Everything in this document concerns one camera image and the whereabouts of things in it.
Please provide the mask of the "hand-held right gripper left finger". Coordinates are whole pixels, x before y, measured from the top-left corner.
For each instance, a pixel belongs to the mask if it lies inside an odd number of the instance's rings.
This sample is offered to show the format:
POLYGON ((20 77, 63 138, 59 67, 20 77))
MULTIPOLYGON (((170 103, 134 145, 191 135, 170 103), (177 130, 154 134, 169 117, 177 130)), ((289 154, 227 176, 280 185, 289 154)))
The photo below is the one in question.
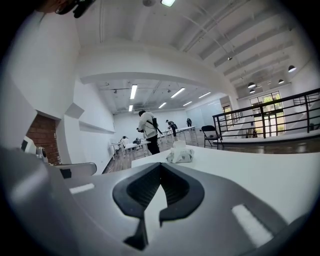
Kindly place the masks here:
POLYGON ((145 211, 160 184, 160 163, 67 180, 71 194, 90 219, 120 245, 137 252, 149 244, 145 211))

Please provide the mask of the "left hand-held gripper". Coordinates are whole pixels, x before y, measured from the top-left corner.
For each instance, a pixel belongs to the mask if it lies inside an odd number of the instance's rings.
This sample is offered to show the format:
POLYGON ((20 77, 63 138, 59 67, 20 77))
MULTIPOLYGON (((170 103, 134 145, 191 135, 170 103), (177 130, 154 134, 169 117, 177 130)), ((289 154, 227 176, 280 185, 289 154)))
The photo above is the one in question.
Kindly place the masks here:
MULTIPOLYGON (((45 164, 49 164, 45 148, 36 146, 29 137, 24 137, 20 149, 27 154, 35 155, 45 164)), ((61 172, 64 179, 92 176, 97 172, 97 166, 93 162, 60 164, 55 167, 61 172)))

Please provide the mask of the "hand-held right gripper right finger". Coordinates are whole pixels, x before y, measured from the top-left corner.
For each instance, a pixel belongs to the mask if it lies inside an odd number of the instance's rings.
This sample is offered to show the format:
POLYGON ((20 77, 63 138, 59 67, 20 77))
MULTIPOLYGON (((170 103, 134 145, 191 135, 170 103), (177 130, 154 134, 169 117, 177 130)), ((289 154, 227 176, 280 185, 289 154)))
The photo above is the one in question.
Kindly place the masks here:
POLYGON ((273 208, 229 179, 167 163, 160 173, 167 199, 159 214, 161 256, 264 255, 287 227, 273 208))

